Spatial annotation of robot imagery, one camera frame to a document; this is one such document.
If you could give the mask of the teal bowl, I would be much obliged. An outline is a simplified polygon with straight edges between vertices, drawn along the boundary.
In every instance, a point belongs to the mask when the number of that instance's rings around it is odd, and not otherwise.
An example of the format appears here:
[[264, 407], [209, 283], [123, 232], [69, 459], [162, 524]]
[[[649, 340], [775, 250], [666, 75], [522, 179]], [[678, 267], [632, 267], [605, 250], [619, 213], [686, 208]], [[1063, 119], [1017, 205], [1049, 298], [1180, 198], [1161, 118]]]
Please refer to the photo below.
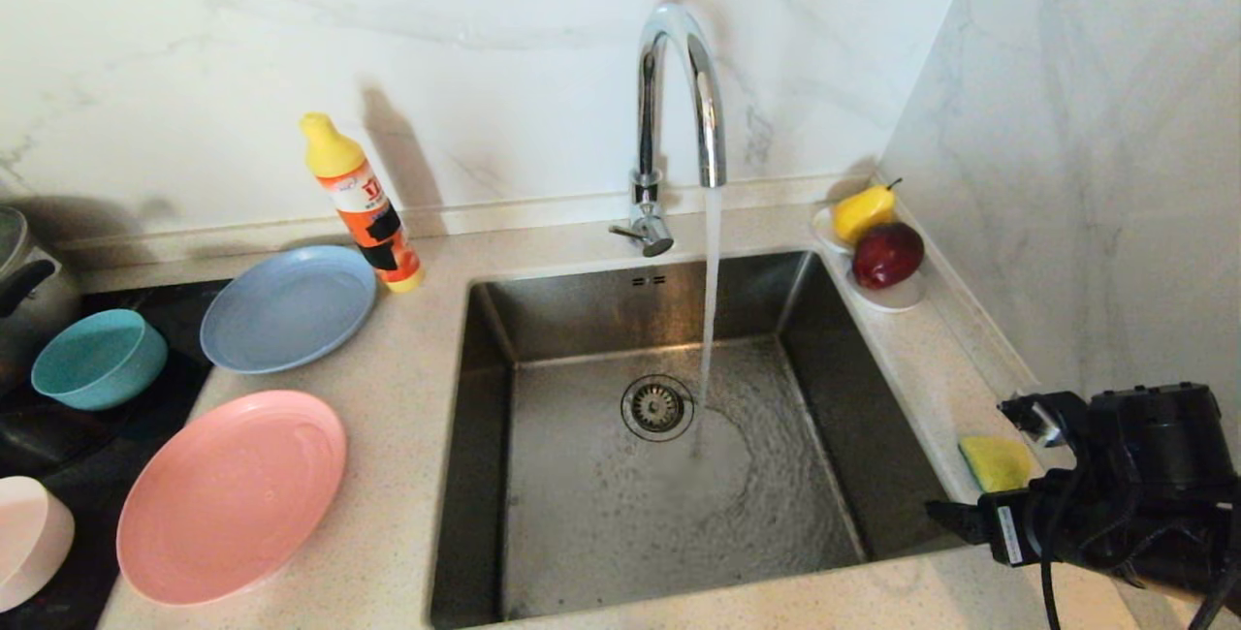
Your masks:
[[65, 329], [31, 370], [40, 396], [103, 412], [141, 394], [168, 365], [168, 339], [133, 309], [107, 309]]

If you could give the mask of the round metal drain strainer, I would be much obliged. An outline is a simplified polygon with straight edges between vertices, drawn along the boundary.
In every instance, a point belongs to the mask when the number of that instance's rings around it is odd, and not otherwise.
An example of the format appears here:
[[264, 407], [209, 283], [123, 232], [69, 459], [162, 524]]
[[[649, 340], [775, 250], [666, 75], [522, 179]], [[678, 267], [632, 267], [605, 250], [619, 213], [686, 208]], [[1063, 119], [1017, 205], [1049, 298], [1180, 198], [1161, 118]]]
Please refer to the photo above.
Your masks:
[[671, 375], [643, 375], [620, 397], [625, 428], [648, 443], [669, 443], [683, 437], [695, 412], [694, 396]]

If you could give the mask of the black glass cooktop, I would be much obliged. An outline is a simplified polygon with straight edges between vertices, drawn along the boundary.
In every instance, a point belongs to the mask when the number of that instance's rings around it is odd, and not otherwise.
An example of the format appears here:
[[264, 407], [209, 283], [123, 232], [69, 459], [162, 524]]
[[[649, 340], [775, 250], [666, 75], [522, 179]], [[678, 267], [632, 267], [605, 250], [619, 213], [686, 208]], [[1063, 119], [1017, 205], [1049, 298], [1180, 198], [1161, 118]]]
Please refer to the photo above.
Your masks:
[[122, 406], [74, 410], [30, 383], [0, 396], [0, 479], [35, 479], [74, 517], [65, 562], [32, 598], [0, 613], [0, 630], [96, 630], [119, 577], [115, 532], [130, 487], [186, 424], [211, 373], [199, 332], [222, 290], [213, 280], [84, 296], [79, 316], [133, 309], [168, 339], [168, 365]]

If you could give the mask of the chrome gooseneck faucet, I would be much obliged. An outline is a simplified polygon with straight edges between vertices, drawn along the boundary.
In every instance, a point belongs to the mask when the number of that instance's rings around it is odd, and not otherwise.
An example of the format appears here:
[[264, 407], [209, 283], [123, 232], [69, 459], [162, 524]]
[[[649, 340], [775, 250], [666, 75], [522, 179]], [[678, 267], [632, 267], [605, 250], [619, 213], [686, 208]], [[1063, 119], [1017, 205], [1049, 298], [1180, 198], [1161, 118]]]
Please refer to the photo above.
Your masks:
[[661, 2], [648, 16], [640, 33], [637, 158], [629, 179], [629, 224], [609, 228], [611, 234], [634, 241], [647, 258], [663, 255], [675, 244], [659, 200], [663, 174], [656, 169], [663, 60], [668, 48], [673, 48], [679, 60], [683, 60], [688, 77], [697, 143], [699, 184], [702, 189], [721, 189], [728, 180], [724, 94], [714, 51], [688, 6], [683, 2]]

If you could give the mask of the yellow green sponge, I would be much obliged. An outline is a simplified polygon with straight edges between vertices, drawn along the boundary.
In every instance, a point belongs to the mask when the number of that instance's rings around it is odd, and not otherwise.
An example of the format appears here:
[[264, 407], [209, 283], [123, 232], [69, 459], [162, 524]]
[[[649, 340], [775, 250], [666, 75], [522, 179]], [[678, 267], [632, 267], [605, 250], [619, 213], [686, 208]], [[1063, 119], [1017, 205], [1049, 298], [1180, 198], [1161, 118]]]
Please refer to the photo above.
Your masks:
[[1028, 446], [1006, 437], [962, 437], [958, 449], [983, 494], [1015, 491], [1033, 477]]

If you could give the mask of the small white fruit dish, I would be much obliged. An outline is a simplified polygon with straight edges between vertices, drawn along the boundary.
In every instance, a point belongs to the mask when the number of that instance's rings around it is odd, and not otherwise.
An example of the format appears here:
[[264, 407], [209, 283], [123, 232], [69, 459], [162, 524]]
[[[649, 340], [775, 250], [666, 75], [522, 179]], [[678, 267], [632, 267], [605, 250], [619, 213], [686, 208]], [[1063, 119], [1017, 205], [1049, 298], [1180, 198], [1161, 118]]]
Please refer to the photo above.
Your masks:
[[831, 206], [823, 207], [812, 217], [812, 232], [829, 251], [841, 255], [843, 277], [845, 277], [854, 296], [866, 306], [877, 309], [880, 313], [906, 313], [925, 299], [927, 284], [921, 269], [917, 269], [913, 277], [908, 277], [894, 286], [886, 286], [886, 289], [875, 290], [860, 286], [851, 272], [854, 249], [835, 233]]

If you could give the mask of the blue plate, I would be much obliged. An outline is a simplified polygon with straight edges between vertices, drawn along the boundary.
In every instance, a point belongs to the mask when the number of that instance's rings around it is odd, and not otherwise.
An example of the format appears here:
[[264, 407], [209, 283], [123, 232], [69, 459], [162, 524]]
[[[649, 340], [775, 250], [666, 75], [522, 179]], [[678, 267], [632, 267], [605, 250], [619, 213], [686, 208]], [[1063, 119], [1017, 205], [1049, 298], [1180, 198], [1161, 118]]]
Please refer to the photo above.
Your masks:
[[200, 326], [204, 355], [240, 375], [310, 365], [344, 346], [375, 308], [379, 280], [359, 251], [307, 246], [241, 273]]

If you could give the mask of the dark red apple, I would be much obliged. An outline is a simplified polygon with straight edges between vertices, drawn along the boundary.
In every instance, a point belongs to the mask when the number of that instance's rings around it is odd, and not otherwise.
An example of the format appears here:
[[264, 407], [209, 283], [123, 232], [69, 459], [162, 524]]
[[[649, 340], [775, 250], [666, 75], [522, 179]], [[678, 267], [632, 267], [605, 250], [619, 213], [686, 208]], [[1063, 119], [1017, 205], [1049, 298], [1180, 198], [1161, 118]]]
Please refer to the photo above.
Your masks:
[[876, 224], [855, 247], [851, 272], [859, 286], [884, 290], [913, 277], [925, 260], [923, 237], [903, 222]]

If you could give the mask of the stainless steel sink basin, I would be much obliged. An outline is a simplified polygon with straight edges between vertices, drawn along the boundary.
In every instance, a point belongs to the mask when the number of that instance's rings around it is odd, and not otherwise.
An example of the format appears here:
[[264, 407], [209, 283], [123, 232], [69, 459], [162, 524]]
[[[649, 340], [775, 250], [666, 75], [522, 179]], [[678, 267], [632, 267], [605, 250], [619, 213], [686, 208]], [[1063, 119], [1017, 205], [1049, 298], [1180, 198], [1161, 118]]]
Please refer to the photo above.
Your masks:
[[[434, 628], [586, 611], [957, 548], [934, 466], [812, 251], [473, 282]], [[625, 387], [671, 375], [683, 437]]]

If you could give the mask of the small light pink plate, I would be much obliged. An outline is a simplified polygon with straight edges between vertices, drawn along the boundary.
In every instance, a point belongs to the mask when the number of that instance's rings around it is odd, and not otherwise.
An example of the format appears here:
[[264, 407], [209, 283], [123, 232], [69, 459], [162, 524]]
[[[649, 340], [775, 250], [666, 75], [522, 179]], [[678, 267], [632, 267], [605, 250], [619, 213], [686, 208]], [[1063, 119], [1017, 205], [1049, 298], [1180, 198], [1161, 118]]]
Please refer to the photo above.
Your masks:
[[74, 515], [38, 480], [0, 477], [0, 614], [48, 585], [74, 543]]

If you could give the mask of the yellow pear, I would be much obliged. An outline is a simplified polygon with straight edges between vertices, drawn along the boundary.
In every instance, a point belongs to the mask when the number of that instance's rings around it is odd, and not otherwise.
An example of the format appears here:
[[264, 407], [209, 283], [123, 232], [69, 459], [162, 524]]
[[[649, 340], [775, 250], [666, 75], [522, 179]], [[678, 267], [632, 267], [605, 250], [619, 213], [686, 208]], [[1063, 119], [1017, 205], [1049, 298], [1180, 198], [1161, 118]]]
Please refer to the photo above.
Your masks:
[[902, 179], [896, 179], [887, 185], [874, 185], [834, 205], [831, 227], [839, 241], [851, 247], [872, 227], [895, 222], [895, 187], [901, 182]]

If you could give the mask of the dish soap bottle yellow cap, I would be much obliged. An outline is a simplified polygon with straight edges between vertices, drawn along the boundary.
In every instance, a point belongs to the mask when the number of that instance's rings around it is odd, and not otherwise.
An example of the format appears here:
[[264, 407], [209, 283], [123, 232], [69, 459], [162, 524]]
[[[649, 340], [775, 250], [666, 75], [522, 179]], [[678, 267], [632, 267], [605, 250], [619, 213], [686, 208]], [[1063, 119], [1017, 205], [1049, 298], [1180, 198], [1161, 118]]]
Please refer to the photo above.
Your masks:
[[299, 119], [307, 170], [333, 202], [338, 216], [380, 282], [392, 293], [410, 293], [424, 268], [364, 148], [338, 131], [320, 112]]

